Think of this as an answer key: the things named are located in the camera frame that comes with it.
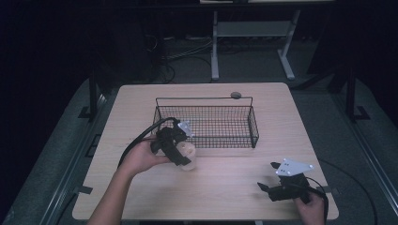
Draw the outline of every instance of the wire mesh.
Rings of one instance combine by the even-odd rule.
[[[194,136],[187,142],[199,148],[254,148],[259,139],[253,106],[160,106],[154,123],[174,117],[190,121]],[[171,128],[166,122],[158,127]]]

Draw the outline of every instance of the black wire basket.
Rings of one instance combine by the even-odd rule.
[[[167,117],[189,121],[193,137],[187,142],[197,148],[254,148],[259,139],[252,97],[158,97],[156,104],[154,123]],[[172,128],[172,121],[152,132],[164,127]]]

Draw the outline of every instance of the forearm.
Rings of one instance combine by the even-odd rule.
[[[88,224],[119,224],[132,177],[117,170]]]

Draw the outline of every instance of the dark floor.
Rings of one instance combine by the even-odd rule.
[[[167,46],[170,48],[170,55],[173,55],[174,52],[183,53],[197,44],[170,41]],[[219,59],[218,83],[280,82],[292,87],[311,79],[314,75],[306,74],[306,70],[316,43],[293,43],[288,58],[297,76],[294,81],[285,78],[277,57],[276,50],[281,44],[283,39],[257,41],[250,46],[239,43],[222,52]],[[153,83],[163,83],[172,78],[174,72],[175,77],[169,81],[170,83],[209,83],[209,58],[210,54],[207,51],[170,61],[169,66],[173,70],[164,68],[163,74]],[[292,91],[301,119],[320,159],[329,186],[333,189],[333,197],[340,211],[340,216],[329,224],[375,224],[375,217],[378,224],[398,224],[397,214],[390,206],[379,178],[372,169],[374,165],[364,151],[364,145],[371,147],[393,186],[398,187],[395,163],[395,159],[398,158],[398,129],[361,82],[357,82],[357,105],[363,106],[371,119],[358,121],[357,124],[350,122],[344,114],[344,91],[340,94],[330,94],[327,91],[330,78],[327,77],[306,90]],[[76,200],[75,197],[72,198],[73,190],[84,181],[91,162],[91,158],[84,157],[84,153],[90,149],[89,145],[96,135],[101,134],[116,95],[117,88],[99,103],[99,114],[90,124],[87,123],[87,119],[77,118],[81,108],[88,105],[88,84],[82,84],[43,149],[34,170],[13,204],[9,220],[4,224],[55,224],[58,219],[59,224],[85,223],[71,216]],[[364,137],[365,144],[359,142],[358,130]],[[66,175],[66,168],[70,167],[70,175]],[[68,180],[63,186],[60,185],[65,180],[62,178]],[[52,199],[59,200],[54,209],[49,207]],[[137,224],[137,221],[122,223]],[[300,222],[265,221],[265,224]]]

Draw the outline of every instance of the white table top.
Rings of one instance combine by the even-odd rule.
[[[153,123],[156,98],[229,97],[238,91],[253,97],[259,141],[252,148],[197,149],[197,167],[189,172],[173,163],[138,174],[126,200],[124,219],[274,220],[299,219],[292,201],[272,202],[257,182],[277,186],[270,162],[284,158],[314,165],[305,173],[327,186],[324,174],[284,83],[209,83],[127,85],[120,88],[79,195],[76,219],[89,219],[104,194],[126,146]],[[338,217],[330,194],[329,219]]]

